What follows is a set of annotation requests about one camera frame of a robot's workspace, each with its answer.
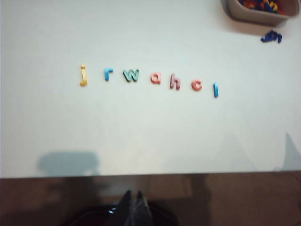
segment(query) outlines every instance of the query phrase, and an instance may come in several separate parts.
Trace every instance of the letter w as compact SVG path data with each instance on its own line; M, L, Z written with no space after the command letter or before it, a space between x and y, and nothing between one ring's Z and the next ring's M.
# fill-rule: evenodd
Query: letter w
M133 78L134 81L137 81L138 76L139 76L139 70L137 69L136 73L134 73L133 70L129 70L128 73L124 70L123 74L124 74L125 78L127 79L127 81L131 81L132 78Z

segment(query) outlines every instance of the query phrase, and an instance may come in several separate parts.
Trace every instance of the brown floor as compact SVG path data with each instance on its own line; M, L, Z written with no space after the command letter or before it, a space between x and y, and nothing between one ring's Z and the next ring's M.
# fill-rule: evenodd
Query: brown floor
M180 225L301 226L301 172L2 179L0 225L60 225L128 189Z

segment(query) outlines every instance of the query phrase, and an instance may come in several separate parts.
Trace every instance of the blue letter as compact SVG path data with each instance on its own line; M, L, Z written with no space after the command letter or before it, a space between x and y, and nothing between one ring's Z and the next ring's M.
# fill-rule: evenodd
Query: blue letter
M213 84L213 92L214 92L214 97L218 98L218 86L217 86L217 83Z
M109 73L113 72L113 68L105 68L104 70L104 77L105 77L105 80L108 81L109 80Z
M127 81L131 81L131 78L133 78L134 81L137 81L138 76L139 76L139 70L136 69L136 73L134 73L133 70L129 70L128 73L124 70L123 74L124 74L125 78L127 79Z

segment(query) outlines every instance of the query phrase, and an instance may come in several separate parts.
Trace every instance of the table surface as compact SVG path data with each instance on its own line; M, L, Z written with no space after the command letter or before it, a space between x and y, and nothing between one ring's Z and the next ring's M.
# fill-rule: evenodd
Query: table surface
M300 24L225 0L1 1L1 177L301 170Z

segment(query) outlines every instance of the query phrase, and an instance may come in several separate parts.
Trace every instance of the plastic bin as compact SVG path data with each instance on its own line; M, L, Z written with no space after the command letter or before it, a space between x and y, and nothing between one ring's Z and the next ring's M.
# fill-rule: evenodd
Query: plastic bin
M229 12L235 19L272 26L299 14L299 0L282 0L281 5L285 15L249 9L242 6L238 0L228 0Z

